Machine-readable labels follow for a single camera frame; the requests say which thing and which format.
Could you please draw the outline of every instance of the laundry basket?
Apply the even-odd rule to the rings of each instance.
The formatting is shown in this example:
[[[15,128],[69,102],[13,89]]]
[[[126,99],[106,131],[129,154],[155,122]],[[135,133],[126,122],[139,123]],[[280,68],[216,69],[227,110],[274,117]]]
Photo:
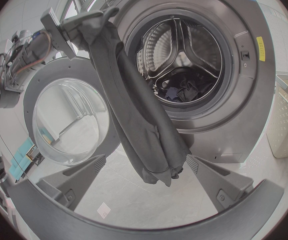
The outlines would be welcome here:
[[[276,158],[288,157],[288,75],[276,75],[274,108],[267,137]]]

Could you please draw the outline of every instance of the washing machine drum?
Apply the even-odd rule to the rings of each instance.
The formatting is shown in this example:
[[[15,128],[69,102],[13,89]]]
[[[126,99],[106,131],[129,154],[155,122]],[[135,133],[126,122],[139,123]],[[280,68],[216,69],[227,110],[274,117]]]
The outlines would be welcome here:
[[[194,155],[241,163],[272,104],[275,58],[255,0],[96,0]]]

